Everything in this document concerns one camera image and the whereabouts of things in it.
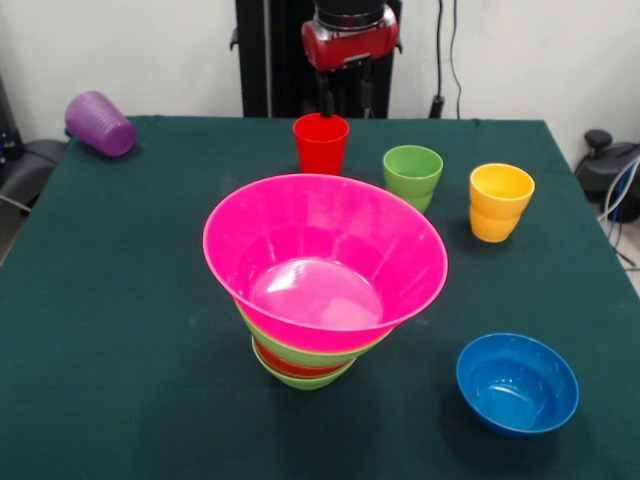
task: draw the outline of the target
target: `plastic bowl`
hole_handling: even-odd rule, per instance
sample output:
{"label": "plastic bowl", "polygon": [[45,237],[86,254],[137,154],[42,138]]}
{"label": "plastic bowl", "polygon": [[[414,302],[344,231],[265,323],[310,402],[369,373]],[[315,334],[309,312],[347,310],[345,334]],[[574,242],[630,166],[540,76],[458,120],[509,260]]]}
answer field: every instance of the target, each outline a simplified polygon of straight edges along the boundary
{"label": "plastic bowl", "polygon": [[267,363],[264,361],[264,359],[260,356],[260,352],[258,351],[258,349],[256,347],[256,340],[253,337],[251,337],[251,346],[253,347],[253,353],[255,354],[256,358],[262,364],[262,366],[265,368],[265,370],[267,372],[269,372],[271,375],[276,377],[278,380],[280,380],[285,385],[288,385],[288,386],[293,387],[293,388],[297,388],[298,390],[317,390],[318,388],[326,387],[331,382],[333,382],[338,377],[340,377],[342,374],[344,374],[344,372],[349,370],[351,365],[353,365],[354,362],[356,361],[356,359],[354,358],[349,363],[347,363],[344,367],[342,367],[340,370],[337,370],[337,371],[333,372],[332,374],[326,375],[324,377],[319,377],[319,378],[295,378],[295,377],[289,377],[287,375],[283,375],[282,373],[277,372],[273,368],[269,367],[269,365],[267,365]]}
{"label": "plastic bowl", "polygon": [[254,343],[256,345],[256,348],[258,349],[258,352],[260,352],[260,356],[264,360],[264,363],[266,363],[269,367],[271,367],[278,373],[282,373],[283,375],[287,375],[288,377],[296,377],[296,378],[325,377],[327,375],[331,375],[333,372],[340,370],[342,367],[346,365],[346,363],[340,363],[332,367],[305,367],[303,365],[296,365],[295,363],[288,362],[284,358],[277,356],[275,353],[271,352],[268,348],[261,345],[258,340],[254,339]]}
{"label": "plastic bowl", "polygon": [[385,333],[381,338],[377,339],[373,343],[369,345],[365,345],[364,347],[358,350],[352,350],[349,352],[340,352],[340,353],[317,353],[317,352],[308,352],[306,350],[299,350],[297,348],[292,348],[287,345],[283,345],[280,342],[277,342],[264,332],[262,332],[258,327],[256,327],[249,319],[246,314],[242,311],[240,307],[238,307],[240,311],[240,315],[242,315],[242,319],[244,323],[247,325],[251,333],[254,337],[258,339],[258,341],[267,347],[271,352],[275,353],[279,357],[284,360],[295,363],[296,365],[302,365],[305,367],[331,367],[333,365],[337,365],[339,363],[347,363],[351,360],[358,358],[359,356],[366,353],[368,350],[373,348],[377,343],[382,341],[388,333]]}
{"label": "plastic bowl", "polygon": [[476,415],[508,437],[549,432],[578,406],[578,382],[548,346],[513,333],[477,338],[460,354],[458,386]]}
{"label": "plastic bowl", "polygon": [[357,180],[283,175],[236,190],[203,234],[209,268],[252,322],[314,352],[356,350],[424,310],[447,276],[429,221]]}

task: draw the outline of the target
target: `stacked bowls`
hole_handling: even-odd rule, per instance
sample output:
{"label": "stacked bowls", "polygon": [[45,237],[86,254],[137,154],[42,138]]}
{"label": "stacked bowls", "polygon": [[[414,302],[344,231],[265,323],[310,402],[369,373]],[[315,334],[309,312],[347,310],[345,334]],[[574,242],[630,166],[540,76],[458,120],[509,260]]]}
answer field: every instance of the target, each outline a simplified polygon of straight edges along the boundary
{"label": "stacked bowls", "polygon": [[424,310],[448,267],[440,236],[417,210],[330,175],[282,175],[236,190],[211,212],[203,248],[260,363],[304,390],[331,383]]}

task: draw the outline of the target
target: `yellow cup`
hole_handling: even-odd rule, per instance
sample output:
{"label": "yellow cup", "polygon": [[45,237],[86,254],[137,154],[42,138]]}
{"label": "yellow cup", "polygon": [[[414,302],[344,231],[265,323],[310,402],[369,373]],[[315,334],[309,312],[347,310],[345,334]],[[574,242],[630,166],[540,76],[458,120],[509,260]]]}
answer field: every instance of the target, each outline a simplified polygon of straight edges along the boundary
{"label": "yellow cup", "polygon": [[480,240],[505,241],[518,225],[536,184],[524,170],[487,163],[471,172],[471,230]]}

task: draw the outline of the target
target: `cup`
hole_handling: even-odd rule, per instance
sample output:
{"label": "cup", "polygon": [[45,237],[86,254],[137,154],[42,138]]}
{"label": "cup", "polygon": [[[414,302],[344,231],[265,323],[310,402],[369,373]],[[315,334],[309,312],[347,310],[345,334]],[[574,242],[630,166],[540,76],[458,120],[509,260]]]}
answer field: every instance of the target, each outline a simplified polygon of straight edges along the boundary
{"label": "cup", "polygon": [[385,153],[382,164],[387,190],[424,213],[442,173],[440,155],[425,147],[402,145]]}
{"label": "cup", "polygon": [[506,240],[518,225],[535,190],[524,170],[504,163],[487,163],[471,172],[471,230],[480,240]]}
{"label": "cup", "polygon": [[108,157],[124,155],[136,143],[131,122],[100,92],[84,92],[74,98],[65,122],[73,135]]}
{"label": "cup", "polygon": [[349,124],[337,115],[312,113],[293,124],[302,173],[340,175],[347,148]]}

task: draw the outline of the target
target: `white wall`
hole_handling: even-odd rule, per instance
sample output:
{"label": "white wall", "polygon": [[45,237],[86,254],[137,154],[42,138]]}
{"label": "white wall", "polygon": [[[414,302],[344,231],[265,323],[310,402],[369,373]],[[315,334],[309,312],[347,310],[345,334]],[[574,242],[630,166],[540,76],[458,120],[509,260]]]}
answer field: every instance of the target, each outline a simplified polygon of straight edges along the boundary
{"label": "white wall", "polygon": [[[452,0],[443,31],[445,116],[455,84],[449,68]],[[396,57],[395,117],[428,115],[436,91],[437,0],[405,0],[403,55]],[[462,115],[543,118],[567,160],[585,151],[589,128],[640,140],[638,0],[459,0],[454,60]]]}
{"label": "white wall", "polygon": [[[459,2],[464,117],[544,118],[572,163],[589,128],[640,137],[639,1]],[[445,4],[452,117],[452,0]],[[0,71],[23,135],[60,137],[66,105],[87,89],[104,91],[127,114],[241,115],[238,53],[228,50],[234,10],[234,0],[2,0]],[[429,112],[436,15],[437,0],[404,1],[394,117]]]}
{"label": "white wall", "polygon": [[242,115],[234,0],[2,0],[0,72],[22,135],[63,137],[84,90],[126,114]]}

